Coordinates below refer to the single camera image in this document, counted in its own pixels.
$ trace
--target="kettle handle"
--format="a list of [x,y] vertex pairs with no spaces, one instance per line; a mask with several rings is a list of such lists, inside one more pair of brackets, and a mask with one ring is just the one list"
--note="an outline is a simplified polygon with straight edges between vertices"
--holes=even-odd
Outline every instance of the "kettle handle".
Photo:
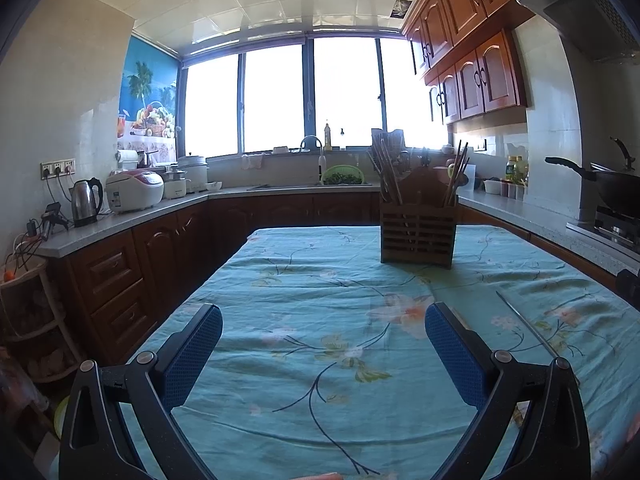
[[93,186],[97,186],[97,188],[98,188],[98,201],[100,203],[98,204],[98,208],[95,210],[95,213],[99,214],[100,213],[100,209],[102,209],[102,196],[103,196],[102,184],[101,184],[100,180],[98,180],[97,178],[93,177],[89,181],[89,187],[93,187]]

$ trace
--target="white bowl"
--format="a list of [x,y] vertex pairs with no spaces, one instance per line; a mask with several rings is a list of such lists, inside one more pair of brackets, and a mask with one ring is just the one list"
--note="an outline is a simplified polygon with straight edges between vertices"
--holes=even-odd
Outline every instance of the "white bowl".
[[500,195],[500,181],[499,180],[485,180],[484,190],[490,195]]
[[204,186],[207,188],[207,191],[220,191],[222,182],[207,182]]

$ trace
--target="gas stove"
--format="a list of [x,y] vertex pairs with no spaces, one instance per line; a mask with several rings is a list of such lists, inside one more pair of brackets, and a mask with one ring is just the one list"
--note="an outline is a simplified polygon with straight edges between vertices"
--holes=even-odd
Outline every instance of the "gas stove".
[[567,223],[569,229],[602,242],[640,262],[640,219],[598,206],[593,225]]

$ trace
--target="green plastic basket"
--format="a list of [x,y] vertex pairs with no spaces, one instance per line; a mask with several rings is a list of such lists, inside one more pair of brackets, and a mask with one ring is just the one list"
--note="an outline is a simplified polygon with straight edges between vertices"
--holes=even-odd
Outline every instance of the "green plastic basket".
[[[359,182],[355,182],[355,181],[354,182],[348,182],[348,181],[347,182],[332,182],[332,181],[330,181],[329,183],[325,182],[329,177],[334,176],[334,175],[340,175],[342,177],[341,180],[345,179],[345,177],[347,177],[347,178],[354,177],[356,179],[359,179],[360,181]],[[322,178],[320,180],[322,180],[322,183],[325,184],[326,186],[338,186],[339,184],[351,184],[352,186],[356,186],[357,184],[364,184],[364,173],[362,173],[355,166],[349,166],[348,164],[338,164],[337,166],[332,166],[328,170],[326,170],[322,174]]]

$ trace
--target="electric kettle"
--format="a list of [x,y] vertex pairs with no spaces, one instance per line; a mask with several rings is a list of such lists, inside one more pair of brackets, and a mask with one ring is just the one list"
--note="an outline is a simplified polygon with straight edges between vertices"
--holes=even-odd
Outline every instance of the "electric kettle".
[[[95,206],[94,186],[98,188],[98,207]],[[71,214],[74,218],[74,226],[82,227],[97,221],[98,212],[102,207],[102,184],[97,178],[91,180],[78,180],[71,192]]]

